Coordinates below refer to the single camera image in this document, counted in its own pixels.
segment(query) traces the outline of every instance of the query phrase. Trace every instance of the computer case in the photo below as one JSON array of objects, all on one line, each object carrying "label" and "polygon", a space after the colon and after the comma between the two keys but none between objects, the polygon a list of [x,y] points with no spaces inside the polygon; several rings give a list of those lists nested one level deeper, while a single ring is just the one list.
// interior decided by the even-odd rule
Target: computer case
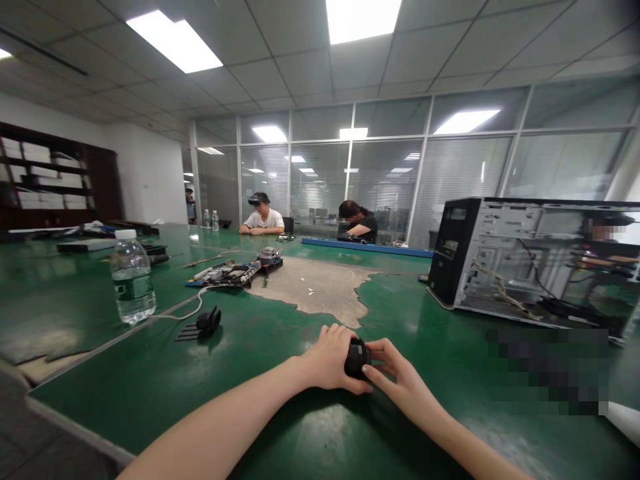
[{"label": "computer case", "polygon": [[623,342],[640,318],[640,246],[602,235],[615,237],[635,219],[640,203],[448,201],[427,290],[444,308],[551,328],[606,328]]}]

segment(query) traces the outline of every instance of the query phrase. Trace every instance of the hand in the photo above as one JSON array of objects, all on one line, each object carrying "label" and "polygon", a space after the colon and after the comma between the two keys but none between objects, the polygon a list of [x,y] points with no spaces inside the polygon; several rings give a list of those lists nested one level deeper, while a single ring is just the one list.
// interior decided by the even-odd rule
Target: hand
[{"label": "hand", "polygon": [[[402,410],[409,420],[426,433],[434,432],[451,419],[433,396],[413,365],[404,358],[388,339],[365,344],[371,359],[382,363],[365,365],[362,371],[369,380]],[[395,383],[384,373],[393,377]]]},{"label": "hand", "polygon": [[309,387],[324,390],[343,388],[356,395],[373,391],[367,382],[345,373],[345,361],[352,338],[358,338],[355,332],[344,326],[339,327],[337,323],[331,328],[322,326],[318,341],[300,357]]}]

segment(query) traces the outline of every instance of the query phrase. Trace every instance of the woman in black shirt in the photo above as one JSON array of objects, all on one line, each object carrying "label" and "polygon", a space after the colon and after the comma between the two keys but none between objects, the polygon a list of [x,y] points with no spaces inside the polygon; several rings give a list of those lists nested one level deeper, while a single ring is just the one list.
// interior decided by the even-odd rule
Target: woman in black shirt
[{"label": "woman in black shirt", "polygon": [[378,236],[378,220],[375,219],[372,212],[362,208],[353,200],[345,200],[340,204],[338,214],[340,214],[340,218],[349,221],[347,233],[375,243]]}]

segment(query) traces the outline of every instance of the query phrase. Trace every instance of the black shirt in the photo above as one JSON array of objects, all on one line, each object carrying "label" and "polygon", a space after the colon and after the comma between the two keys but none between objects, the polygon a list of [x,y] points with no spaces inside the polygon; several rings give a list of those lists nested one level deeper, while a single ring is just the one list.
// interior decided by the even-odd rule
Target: black shirt
[{"label": "black shirt", "polygon": [[363,238],[369,243],[375,243],[375,240],[378,238],[378,220],[375,219],[373,215],[367,215],[362,220],[349,224],[349,230],[358,225],[364,225],[366,228],[370,228],[370,232],[363,233],[362,235],[358,235],[360,238]]}]

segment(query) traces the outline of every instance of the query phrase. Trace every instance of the plastic bottle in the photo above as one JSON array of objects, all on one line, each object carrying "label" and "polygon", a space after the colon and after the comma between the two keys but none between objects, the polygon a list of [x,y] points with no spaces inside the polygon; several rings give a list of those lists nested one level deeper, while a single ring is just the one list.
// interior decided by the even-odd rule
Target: plastic bottle
[{"label": "plastic bottle", "polygon": [[111,257],[111,278],[120,320],[130,325],[155,312],[155,292],[151,283],[151,262],[135,230],[116,230],[118,240]]},{"label": "plastic bottle", "polygon": [[209,209],[205,209],[205,214],[203,215],[203,225],[204,228],[211,228],[211,217],[209,216]]},{"label": "plastic bottle", "polygon": [[218,223],[218,210],[211,211],[211,228],[213,228],[213,231],[220,231],[220,224]]}]

